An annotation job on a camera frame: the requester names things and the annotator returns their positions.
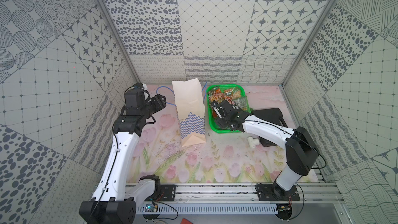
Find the pink tulip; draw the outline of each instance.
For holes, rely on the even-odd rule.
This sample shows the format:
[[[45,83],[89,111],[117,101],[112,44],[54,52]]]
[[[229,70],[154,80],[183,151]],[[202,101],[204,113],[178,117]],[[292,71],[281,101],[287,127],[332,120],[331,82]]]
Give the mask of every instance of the pink tulip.
[[[203,164],[203,167],[204,167],[206,170],[210,170],[210,168],[214,165],[214,159],[213,159],[212,157],[206,156],[206,157],[203,159],[202,164]]]
[[[217,182],[222,183],[224,181],[225,178],[225,169],[223,168],[218,168],[215,172],[214,172],[214,178],[216,179]]]
[[[271,147],[264,147],[262,144],[256,145],[256,149],[260,152],[269,152]]]
[[[275,179],[279,176],[281,172],[279,170],[274,170],[272,173],[270,173],[270,177],[272,181],[275,181]]]
[[[239,164],[238,163],[232,164],[228,171],[229,171],[229,174],[232,177],[238,177],[239,174],[240,174],[240,166],[239,166]]]
[[[142,154],[142,151],[145,148],[145,143],[139,142],[132,153],[132,157],[138,157]]]
[[[141,139],[144,140],[145,142],[147,142],[148,144],[150,142],[153,142],[156,138],[156,128],[152,127],[146,130],[142,131],[141,134]]]
[[[185,183],[188,181],[189,178],[189,172],[186,169],[183,169],[182,171],[178,172],[178,180],[182,183]]]
[[[234,148],[232,146],[226,146],[222,155],[226,159],[230,159],[234,156]]]
[[[170,165],[170,167],[166,171],[166,177],[168,179],[173,179],[176,176],[176,167]]]
[[[189,153],[186,161],[190,166],[194,166],[196,164],[197,158],[198,158],[198,156],[195,155],[194,153]]]
[[[262,177],[264,175],[264,168],[262,164],[256,163],[254,165],[254,170],[257,177]]]
[[[176,121],[176,118],[173,117],[170,113],[163,114],[162,117],[160,117],[159,125],[162,128],[167,128],[167,127],[172,126],[175,121]]]

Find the blue string handle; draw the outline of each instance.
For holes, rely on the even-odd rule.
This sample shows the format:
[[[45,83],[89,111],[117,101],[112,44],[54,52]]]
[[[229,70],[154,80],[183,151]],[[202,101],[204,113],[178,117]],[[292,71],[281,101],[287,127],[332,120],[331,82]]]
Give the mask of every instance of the blue string handle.
[[[156,89],[156,94],[158,94],[158,90],[159,90],[159,88],[161,88],[161,87],[165,87],[165,86],[160,86],[160,87],[158,87],[157,89]],[[168,90],[170,90],[172,93],[173,93],[173,95],[175,95],[174,94],[174,92],[173,92],[173,90],[171,90],[169,87],[166,87]],[[175,106],[176,107],[176,105],[174,105],[173,103],[169,103],[169,102],[166,102],[167,104],[170,104],[170,105],[173,105],[173,106]]]

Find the metal frame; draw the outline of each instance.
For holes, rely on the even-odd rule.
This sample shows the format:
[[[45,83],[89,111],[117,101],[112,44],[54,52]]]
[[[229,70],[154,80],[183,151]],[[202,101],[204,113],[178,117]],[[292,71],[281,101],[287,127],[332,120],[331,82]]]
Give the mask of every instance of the metal frame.
[[[123,54],[125,61],[128,65],[128,67],[130,68],[135,80],[137,82],[141,82],[140,78],[137,75],[137,72],[135,71],[134,66],[132,65],[132,62],[130,60],[129,54],[127,53],[122,38],[119,35],[119,32],[116,29],[115,23],[112,21],[112,17],[105,5],[105,1],[104,0],[95,0],[97,3],[97,6],[101,9],[104,19],[107,21],[108,26],[111,28],[110,32],[113,34],[113,37],[115,38],[116,44],[120,50],[120,52]]]
[[[308,48],[310,47],[311,43],[314,41],[315,37],[317,36],[319,30],[321,29],[321,27],[324,23],[324,21],[329,16],[329,14],[330,14],[331,10],[333,9],[333,7],[335,6],[336,2],[337,2],[337,0],[328,0],[328,2],[326,3],[324,10],[322,11],[321,15],[319,16],[318,20],[315,23],[315,26],[313,27],[313,29],[310,33],[310,36],[307,38],[306,42],[304,43],[303,48],[298,53],[298,56],[293,64],[293,66],[290,68],[289,72],[287,73],[287,76],[281,83],[282,86],[285,86],[289,82],[294,70],[296,69],[297,64],[301,61],[301,59],[306,54]]]
[[[136,183],[127,183],[134,187]],[[287,201],[259,201],[254,188],[255,183],[176,183],[175,203],[224,204],[224,203],[288,203]],[[304,192],[304,200],[309,203],[344,203],[335,183],[300,183]],[[298,188],[301,201],[303,193]]]

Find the snack package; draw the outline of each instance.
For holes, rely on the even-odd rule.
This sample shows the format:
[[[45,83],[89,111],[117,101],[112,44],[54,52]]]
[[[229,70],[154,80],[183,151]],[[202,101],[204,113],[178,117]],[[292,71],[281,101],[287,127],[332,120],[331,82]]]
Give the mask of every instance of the snack package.
[[[247,98],[248,98],[247,96],[240,97],[232,100],[232,102],[238,105],[243,111],[247,112],[248,109]]]
[[[227,97],[230,97],[232,99],[237,99],[237,98],[241,97],[240,88],[239,87],[228,88],[228,89],[224,90],[224,94]]]

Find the floral tablecloth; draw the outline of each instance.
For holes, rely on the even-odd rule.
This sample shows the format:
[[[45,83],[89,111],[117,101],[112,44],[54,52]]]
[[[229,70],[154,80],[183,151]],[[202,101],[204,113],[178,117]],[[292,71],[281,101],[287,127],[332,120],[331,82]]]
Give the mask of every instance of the floral tablecloth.
[[[159,86],[148,86],[153,96]],[[254,110],[279,107],[289,127],[295,127],[278,86],[244,86]],[[171,91],[158,93],[174,103]],[[181,147],[177,112],[173,105],[154,114],[156,123],[147,125],[134,150],[128,183],[144,175],[158,175],[162,183],[247,183],[273,182],[286,166],[286,152],[279,146],[251,149],[248,133],[217,134],[205,117],[206,143]],[[318,182],[315,172],[299,182]]]

